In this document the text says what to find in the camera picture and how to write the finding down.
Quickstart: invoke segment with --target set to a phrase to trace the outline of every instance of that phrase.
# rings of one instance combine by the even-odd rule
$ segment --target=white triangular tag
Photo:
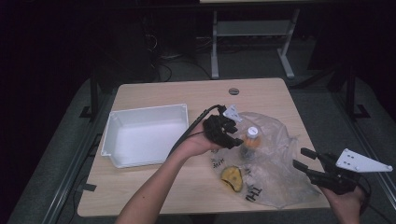
[[[393,170],[390,165],[372,160],[347,148],[344,149],[335,165],[356,173],[390,172]]]
[[[238,115],[238,111],[236,110],[235,105],[230,105],[230,107],[228,107],[228,109],[226,109],[223,112],[223,115],[224,115],[224,117],[233,119],[237,122],[242,121],[241,117],[239,117],[239,115]]]

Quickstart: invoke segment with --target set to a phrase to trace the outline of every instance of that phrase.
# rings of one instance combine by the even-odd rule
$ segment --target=hole in table
[[[228,90],[228,93],[230,93],[231,95],[237,95],[239,94],[239,90],[237,88],[230,88]]]

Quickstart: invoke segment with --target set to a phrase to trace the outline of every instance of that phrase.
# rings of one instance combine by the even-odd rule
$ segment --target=black tool
[[[333,155],[332,153],[319,154],[313,150],[302,147],[301,154],[311,158],[312,160],[318,158],[323,165],[325,173],[310,170],[308,169],[307,165],[293,160],[294,168],[306,173],[309,180],[311,181],[311,184],[330,189],[338,195],[351,192],[355,190],[357,186],[359,186],[365,193],[365,201],[361,206],[361,214],[363,213],[371,196],[371,187],[367,179],[364,178],[368,185],[368,189],[360,184],[362,175],[337,167],[335,164],[339,157]]]
[[[181,137],[177,140],[175,145],[172,147],[169,155],[189,137],[191,131],[201,122],[211,110],[217,108],[219,111],[218,115],[211,115],[207,120],[204,121],[204,133],[207,139],[218,144],[222,147],[227,147],[229,149],[233,147],[240,146],[244,141],[238,138],[232,138],[228,133],[235,133],[238,129],[235,128],[235,121],[226,118],[223,113],[227,110],[225,105],[213,105],[206,109],[195,121],[194,123],[184,132]]]

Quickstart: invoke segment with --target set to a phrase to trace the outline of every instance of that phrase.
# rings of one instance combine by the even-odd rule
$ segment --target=wooden table
[[[231,95],[230,88],[240,93]],[[239,112],[250,111],[279,119],[297,136],[300,147],[313,148],[308,133],[280,78],[211,80],[172,83],[122,85],[112,111],[157,105],[187,104],[192,123],[212,105],[235,104]],[[103,139],[94,159],[88,184],[95,191],[84,190],[78,206],[82,217],[117,216],[138,188],[160,165],[118,169],[109,158],[102,157]],[[297,160],[310,169],[322,171],[318,160],[300,156]],[[301,203],[285,209],[329,207],[320,196],[312,203]],[[210,161],[210,152],[190,158],[177,176],[163,205],[161,214],[202,214],[242,211],[276,210],[274,207],[250,203],[232,193],[216,176]]]

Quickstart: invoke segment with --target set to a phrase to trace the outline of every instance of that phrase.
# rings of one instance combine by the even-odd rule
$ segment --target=hand
[[[360,222],[360,210],[365,197],[360,187],[342,195],[337,195],[330,189],[320,188],[320,190],[326,196],[332,211],[341,224]]]
[[[189,137],[177,147],[176,151],[183,151],[187,157],[192,157],[204,154],[209,150],[222,148],[206,138],[203,122],[198,123],[189,134]]]

